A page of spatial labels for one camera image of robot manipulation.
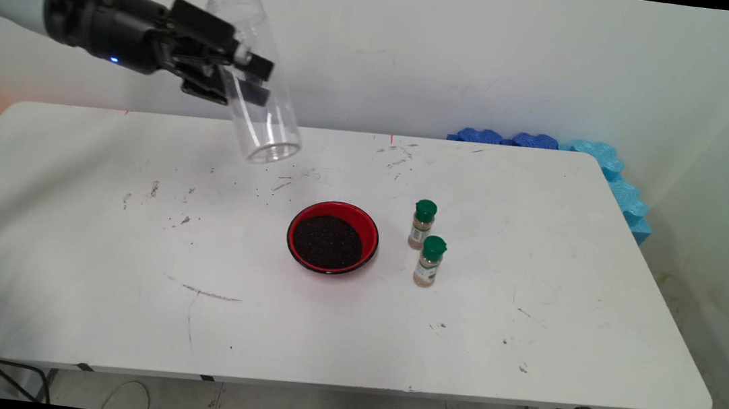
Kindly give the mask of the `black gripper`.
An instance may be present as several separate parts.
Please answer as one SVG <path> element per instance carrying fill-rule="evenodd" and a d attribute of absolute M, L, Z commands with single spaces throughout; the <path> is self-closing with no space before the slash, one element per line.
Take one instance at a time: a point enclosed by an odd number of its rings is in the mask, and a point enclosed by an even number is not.
<path fill-rule="evenodd" d="M 272 78 L 272 60 L 240 41 L 234 26 L 185 0 L 173 0 L 170 11 L 152 0 L 113 0 L 112 5 L 88 7 L 83 49 L 149 75 L 162 68 L 154 44 L 165 29 L 172 73 L 182 78 L 182 92 L 216 104 L 242 100 L 267 105 L 271 92 L 262 81 Z M 228 66 L 246 76 L 239 77 Z"/>

